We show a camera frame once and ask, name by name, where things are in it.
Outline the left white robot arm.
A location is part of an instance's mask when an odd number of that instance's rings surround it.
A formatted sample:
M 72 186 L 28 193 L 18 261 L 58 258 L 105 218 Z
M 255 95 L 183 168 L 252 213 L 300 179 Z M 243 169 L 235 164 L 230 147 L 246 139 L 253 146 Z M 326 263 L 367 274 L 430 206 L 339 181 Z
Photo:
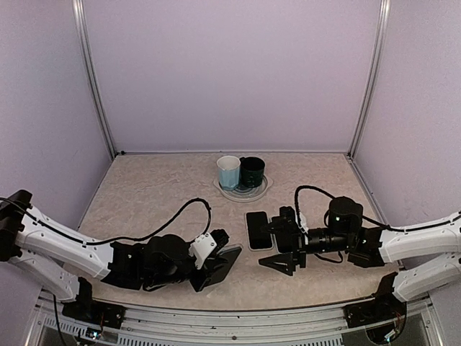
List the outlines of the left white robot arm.
M 147 292 L 184 281 L 200 292 L 223 280 L 229 237 L 222 229 L 205 229 L 191 241 L 159 230 L 97 240 L 48 218 L 31 199 L 26 190 L 1 199 L 1 261 L 33 272 L 87 321 L 100 315 L 100 303 L 91 297 L 91 284 L 65 273 L 61 263 L 105 284 Z

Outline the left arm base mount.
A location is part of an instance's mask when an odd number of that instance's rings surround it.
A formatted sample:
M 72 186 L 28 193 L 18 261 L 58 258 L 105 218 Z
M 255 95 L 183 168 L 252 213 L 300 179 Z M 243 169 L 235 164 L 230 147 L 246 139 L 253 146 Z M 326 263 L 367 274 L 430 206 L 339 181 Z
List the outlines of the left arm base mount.
M 93 302 L 90 307 L 77 303 L 65 303 L 62 314 L 72 319 L 97 324 L 101 327 L 120 329 L 126 308 L 117 304 Z

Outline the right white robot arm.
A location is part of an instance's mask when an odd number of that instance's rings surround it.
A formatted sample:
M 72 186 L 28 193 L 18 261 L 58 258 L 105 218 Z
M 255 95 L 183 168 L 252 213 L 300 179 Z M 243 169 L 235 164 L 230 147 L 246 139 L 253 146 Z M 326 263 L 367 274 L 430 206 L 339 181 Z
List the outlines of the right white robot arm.
M 460 279 L 460 213 L 433 223 L 397 227 L 376 222 L 363 225 L 363 207 L 348 197 L 333 198 L 324 228 L 306 229 L 297 208 L 282 207 L 263 231 L 281 234 L 290 242 L 287 252 L 265 257 L 259 264 L 286 275 L 304 268 L 307 256 L 344 252 L 348 262 L 362 268 L 382 267 L 411 257 L 434 255 L 413 269 L 383 277 L 368 305 L 373 319 L 383 320 L 397 301 L 407 302 Z

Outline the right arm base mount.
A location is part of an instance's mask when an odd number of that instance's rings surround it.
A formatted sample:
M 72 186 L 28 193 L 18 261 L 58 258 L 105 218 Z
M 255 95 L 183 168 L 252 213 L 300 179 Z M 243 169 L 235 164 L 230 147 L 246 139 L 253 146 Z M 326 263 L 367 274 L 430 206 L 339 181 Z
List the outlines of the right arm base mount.
M 406 315 L 407 303 L 400 302 L 393 294 L 377 296 L 369 301 L 344 307 L 348 328 L 361 327 Z

